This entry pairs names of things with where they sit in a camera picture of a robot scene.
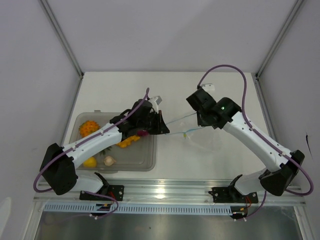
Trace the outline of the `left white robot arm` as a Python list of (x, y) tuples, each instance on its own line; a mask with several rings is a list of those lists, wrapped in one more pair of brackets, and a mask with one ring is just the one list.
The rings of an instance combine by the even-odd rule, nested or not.
[(80, 174), (76, 169), (90, 157), (130, 137), (168, 134), (170, 131), (159, 110), (161, 101), (160, 96), (139, 99), (132, 109), (113, 117), (101, 129), (83, 139), (65, 146), (50, 145), (39, 175), (58, 196), (70, 191), (83, 191), (91, 192), (97, 200), (105, 199), (109, 193), (106, 181), (96, 173)]

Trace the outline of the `clear zip top bag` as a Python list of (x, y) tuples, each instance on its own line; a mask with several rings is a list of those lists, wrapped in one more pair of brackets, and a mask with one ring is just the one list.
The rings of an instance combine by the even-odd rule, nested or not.
[(222, 149), (222, 140), (219, 133), (215, 133), (211, 126), (198, 125), (197, 113), (189, 111), (167, 121), (166, 126), (170, 133), (189, 146), (207, 151), (216, 152)]

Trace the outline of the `orange toy pineapple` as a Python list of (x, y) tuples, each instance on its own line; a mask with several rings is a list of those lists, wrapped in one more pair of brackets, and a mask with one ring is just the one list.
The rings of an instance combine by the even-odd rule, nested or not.
[(79, 130), (80, 136), (82, 138), (85, 138), (85, 137), (89, 136), (90, 134), (96, 132), (100, 128), (101, 128), (100, 125), (96, 121), (87, 120), (80, 125), (78, 130)]

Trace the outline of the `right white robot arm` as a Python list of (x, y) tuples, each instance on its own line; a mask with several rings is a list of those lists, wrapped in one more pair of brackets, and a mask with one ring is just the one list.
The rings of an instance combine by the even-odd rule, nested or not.
[(291, 151), (283, 147), (245, 120), (241, 107), (228, 97), (219, 101), (202, 87), (191, 94), (187, 102), (196, 111), (198, 125), (211, 126), (231, 134), (251, 150), (265, 168), (249, 175), (239, 175), (228, 189), (228, 196), (239, 202), (246, 195), (267, 191), (281, 196), (295, 178), (305, 155), (300, 150)]

